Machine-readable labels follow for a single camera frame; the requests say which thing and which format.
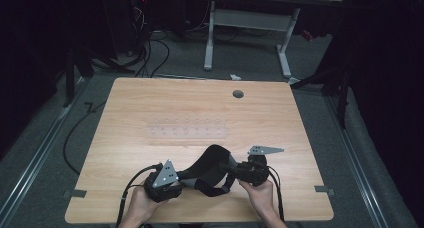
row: cable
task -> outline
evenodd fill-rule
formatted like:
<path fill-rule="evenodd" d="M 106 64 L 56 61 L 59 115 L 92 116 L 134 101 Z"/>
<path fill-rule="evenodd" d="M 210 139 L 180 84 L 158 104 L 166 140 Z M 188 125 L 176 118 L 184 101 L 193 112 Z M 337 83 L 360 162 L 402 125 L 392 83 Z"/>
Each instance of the cable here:
<path fill-rule="evenodd" d="M 278 177 L 278 181 L 277 181 L 277 179 L 275 178 L 274 174 L 272 174 L 272 172 L 269 172 L 269 175 L 274 180 L 275 186 L 277 188 L 278 212 L 280 213 L 280 219 L 284 222 L 284 210 L 283 210 L 283 200 L 281 198 L 280 176 L 278 175 L 278 173 L 271 166 L 268 166 L 268 168 L 270 168 L 271 170 L 273 170 L 275 172 L 275 174 L 277 174 L 277 177 Z"/>
<path fill-rule="evenodd" d="M 89 110 L 87 112 L 87 114 L 85 114 L 81 119 L 78 120 L 78 122 L 72 127 L 71 131 L 66 136 L 65 143 L 63 144 L 63 159 L 65 160 L 65 162 L 69 166 L 69 168 L 73 172 L 75 172 L 75 174 L 77 174 L 77 175 L 80 175 L 80 172 L 73 165 L 71 165 L 71 163 L 69 162 L 68 157 L 66 155 L 66 146 L 68 144 L 69 138 L 71 137 L 71 135 L 75 131 L 75 129 L 78 127 L 78 125 L 81 124 L 81 122 L 83 122 L 85 120 L 85 118 L 87 118 L 90 114 L 96 112 L 97 109 L 102 107 L 104 104 L 106 104 L 106 101 L 102 102 L 100 105 L 96 106 L 94 109 Z"/>
<path fill-rule="evenodd" d="M 116 220 L 116 227 L 119 227 L 119 224 L 121 224 L 122 216 L 124 215 L 125 201 L 127 199 L 128 190 L 131 187 L 134 187 L 134 186 L 142 186 L 142 185 L 132 185 L 132 183 L 144 172 L 146 172 L 148 170 L 152 170 L 152 169 L 158 169 L 160 167 L 161 167 L 161 164 L 148 166 L 148 167 L 142 169 L 141 171 L 137 172 L 137 174 L 135 174 L 135 176 L 130 180 L 130 182 L 128 182 L 128 185 L 125 187 L 125 190 L 122 193 L 121 204 L 119 205 L 118 218 Z"/>
<path fill-rule="evenodd" d="M 143 71 L 143 73 L 144 73 L 144 69 L 146 70 L 146 73 L 147 73 L 147 67 L 146 67 L 147 62 L 149 62 L 150 54 L 152 53 L 152 46 L 150 44 L 150 37 L 147 40 L 147 42 L 148 42 L 148 47 L 149 47 L 149 54 L 147 56 L 147 59 L 146 59 L 146 57 L 144 57 L 144 64 L 140 67 L 140 69 L 137 71 L 137 73 L 134 75 L 134 77 L 137 77 L 140 74 L 141 71 Z"/>
<path fill-rule="evenodd" d="M 165 64 L 165 62 L 168 60 L 168 58 L 169 58 L 169 47 L 165 44 L 165 43 L 163 43 L 162 41 L 160 41 L 160 40 L 155 40 L 156 42 L 159 42 L 159 43 L 161 43 L 162 45 L 164 45 L 165 46 L 165 48 L 166 48 L 166 50 L 167 50 L 167 54 L 166 54 L 166 57 L 165 57 L 165 59 L 162 61 L 162 63 L 158 66 L 158 67 L 156 67 L 153 71 L 152 71 L 152 74 L 150 74 L 150 78 L 153 78 L 153 76 L 154 76 L 154 74 L 156 73 L 156 71 L 157 70 L 159 70 L 159 68 L 163 65 L 163 64 Z"/>
<path fill-rule="evenodd" d="M 206 27 L 208 27 L 208 25 L 205 25 L 203 27 L 200 27 L 201 25 L 203 25 L 205 23 L 206 17 L 208 16 L 208 11 L 209 11 L 209 7 L 210 7 L 211 2 L 208 2 L 208 5 L 206 6 L 206 12 L 205 15 L 203 16 L 202 21 L 199 23 L 199 25 L 196 28 L 190 29 L 190 30 L 186 30 L 187 33 L 189 33 L 190 31 L 197 31 L 197 30 L 201 30 L 204 29 Z"/>

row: hand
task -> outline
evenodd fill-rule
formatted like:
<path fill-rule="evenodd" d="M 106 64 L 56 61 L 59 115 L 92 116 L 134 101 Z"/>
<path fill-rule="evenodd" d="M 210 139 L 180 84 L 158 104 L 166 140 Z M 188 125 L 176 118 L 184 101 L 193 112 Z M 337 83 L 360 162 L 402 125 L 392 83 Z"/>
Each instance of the hand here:
<path fill-rule="evenodd" d="M 150 219 L 155 213 L 156 209 L 161 205 L 167 203 L 165 200 L 159 203 L 152 201 L 147 197 L 143 187 L 137 186 L 133 190 L 131 203 L 128 208 L 127 214 L 122 219 L 120 228 L 137 228 L 145 221 Z"/>
<path fill-rule="evenodd" d="M 258 213 L 259 217 L 265 222 L 268 228 L 287 228 L 280 219 L 273 205 L 273 184 L 267 180 L 259 186 L 239 180 L 239 184 L 247 191 L 250 203 Z"/>
<path fill-rule="evenodd" d="M 241 180 L 239 180 L 239 184 L 247 191 L 247 194 L 249 194 L 250 203 L 259 216 L 262 217 L 262 213 L 274 210 L 273 184 L 271 181 L 267 180 L 256 187 Z"/>

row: left hand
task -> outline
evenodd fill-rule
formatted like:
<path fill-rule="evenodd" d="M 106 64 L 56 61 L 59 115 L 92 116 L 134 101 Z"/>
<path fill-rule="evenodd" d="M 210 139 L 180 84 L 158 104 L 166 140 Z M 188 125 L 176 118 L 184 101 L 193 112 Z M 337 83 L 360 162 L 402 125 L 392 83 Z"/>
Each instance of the left hand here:
<path fill-rule="evenodd" d="M 122 219 L 120 228 L 136 228 L 153 216 L 156 209 L 167 203 L 169 200 L 155 202 L 149 197 L 143 187 L 137 186 L 133 190 L 131 203 L 127 214 Z"/>

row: wood grain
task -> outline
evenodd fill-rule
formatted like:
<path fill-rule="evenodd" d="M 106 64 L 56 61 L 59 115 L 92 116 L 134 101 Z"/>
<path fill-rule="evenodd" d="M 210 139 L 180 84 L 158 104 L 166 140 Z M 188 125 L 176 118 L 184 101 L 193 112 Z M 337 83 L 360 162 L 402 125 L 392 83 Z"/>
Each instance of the wood grain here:
<path fill-rule="evenodd" d="M 243 98 L 235 98 L 241 90 Z M 176 124 L 202 127 L 217 118 L 225 136 L 214 139 L 155 138 L 149 126 Z M 73 197 L 69 223 L 114 223 L 128 181 L 141 169 L 171 159 L 177 171 L 192 165 L 211 144 L 245 161 L 253 145 L 284 148 L 267 156 L 281 178 L 284 215 L 288 221 L 330 220 L 331 204 L 312 153 L 290 86 L 282 82 L 118 78 L 110 92 Z M 147 177 L 145 173 L 137 182 Z M 161 207 L 150 222 L 254 221 L 259 218 L 237 182 L 229 194 L 209 198 L 185 188 L 178 199 Z"/>

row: desk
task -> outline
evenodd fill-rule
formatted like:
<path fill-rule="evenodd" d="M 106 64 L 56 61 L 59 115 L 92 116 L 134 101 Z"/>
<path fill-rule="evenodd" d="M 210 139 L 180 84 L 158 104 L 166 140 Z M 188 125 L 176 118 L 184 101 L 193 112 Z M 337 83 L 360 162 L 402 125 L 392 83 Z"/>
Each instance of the desk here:
<path fill-rule="evenodd" d="M 244 96 L 235 98 L 234 90 Z M 153 131 L 160 126 L 177 132 L 198 128 L 199 134 L 158 137 Z M 211 144 L 227 148 L 238 162 L 255 144 L 284 148 L 267 159 L 281 177 L 286 220 L 332 219 L 327 194 L 315 191 L 324 184 L 287 83 L 118 78 L 75 188 L 87 191 L 86 196 L 71 198 L 66 221 L 114 223 L 122 192 L 135 173 L 167 159 L 177 171 L 186 169 Z M 255 220 L 259 217 L 247 193 L 235 182 L 230 193 L 213 198 L 185 188 L 149 222 Z"/>
<path fill-rule="evenodd" d="M 321 0 L 321 1 L 337 1 L 342 0 Z M 262 30 L 282 31 L 284 37 L 281 45 L 277 46 L 277 53 L 280 60 L 281 69 L 283 75 L 286 78 L 291 77 L 291 71 L 286 57 L 286 49 L 292 35 L 293 29 L 296 25 L 296 21 L 300 12 L 297 7 L 293 9 L 293 13 L 290 15 L 274 15 L 274 14 L 263 14 L 246 11 L 236 10 L 224 10 L 215 9 L 215 2 L 211 2 L 210 16 L 209 16 L 209 35 L 208 42 L 206 44 L 205 64 L 204 69 L 212 69 L 213 61 L 213 44 L 214 44 L 214 26 L 225 25 L 235 26 L 242 28 L 253 28 Z"/>

